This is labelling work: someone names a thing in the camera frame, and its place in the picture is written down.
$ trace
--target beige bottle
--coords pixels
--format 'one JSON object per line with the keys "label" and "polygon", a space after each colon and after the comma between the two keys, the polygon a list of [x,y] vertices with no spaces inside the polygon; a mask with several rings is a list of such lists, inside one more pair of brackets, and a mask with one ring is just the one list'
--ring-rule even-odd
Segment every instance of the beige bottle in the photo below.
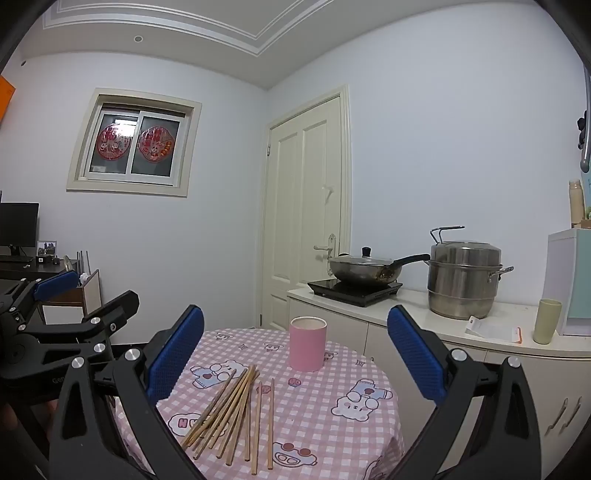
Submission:
{"label": "beige bottle", "polygon": [[569,182],[569,198],[571,227],[580,227],[581,220],[585,218],[585,203],[580,180],[571,180]]}

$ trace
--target keyboard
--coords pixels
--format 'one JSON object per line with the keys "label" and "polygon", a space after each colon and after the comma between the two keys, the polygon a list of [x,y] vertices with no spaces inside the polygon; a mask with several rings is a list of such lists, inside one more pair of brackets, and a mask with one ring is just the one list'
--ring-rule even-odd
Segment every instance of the keyboard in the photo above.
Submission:
{"label": "keyboard", "polygon": [[33,257],[24,257],[23,255],[0,255],[1,263],[30,263],[33,260]]}

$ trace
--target pink checkered tablecloth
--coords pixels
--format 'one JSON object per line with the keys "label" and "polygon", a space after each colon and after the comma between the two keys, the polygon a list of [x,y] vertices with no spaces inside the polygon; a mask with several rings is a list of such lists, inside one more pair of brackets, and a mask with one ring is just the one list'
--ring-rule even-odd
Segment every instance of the pink checkered tablecloth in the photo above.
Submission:
{"label": "pink checkered tablecloth", "polygon": [[[205,332],[170,397],[159,401],[157,408],[180,441],[219,391],[227,372],[236,368],[240,374],[257,364],[263,385],[275,378],[274,465],[267,469],[269,395],[263,395],[260,478],[379,480],[404,454],[396,393],[371,360],[345,346],[326,342],[324,358],[320,371],[305,374],[289,367],[288,332]],[[118,399],[116,420],[129,451],[149,468]],[[253,432],[254,415],[251,420]],[[232,466],[226,466],[225,456],[216,457],[218,444],[194,460],[207,479],[253,478],[251,463],[244,461],[243,432]]]}

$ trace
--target window pane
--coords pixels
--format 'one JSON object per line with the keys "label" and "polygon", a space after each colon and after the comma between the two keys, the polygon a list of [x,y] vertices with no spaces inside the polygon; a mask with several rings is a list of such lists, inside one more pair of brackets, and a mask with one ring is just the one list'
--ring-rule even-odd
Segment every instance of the window pane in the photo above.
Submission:
{"label": "window pane", "polygon": [[145,116],[131,173],[170,177],[180,122]]}
{"label": "window pane", "polygon": [[137,116],[106,114],[93,146],[90,171],[125,173]]}

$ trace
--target light green tumbler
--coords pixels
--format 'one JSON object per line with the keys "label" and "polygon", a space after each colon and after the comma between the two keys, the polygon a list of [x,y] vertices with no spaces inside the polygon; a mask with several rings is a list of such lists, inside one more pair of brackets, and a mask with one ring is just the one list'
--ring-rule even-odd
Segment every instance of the light green tumbler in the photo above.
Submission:
{"label": "light green tumbler", "polygon": [[538,316],[535,318],[534,342],[548,345],[558,325],[562,303],[558,300],[541,299]]}

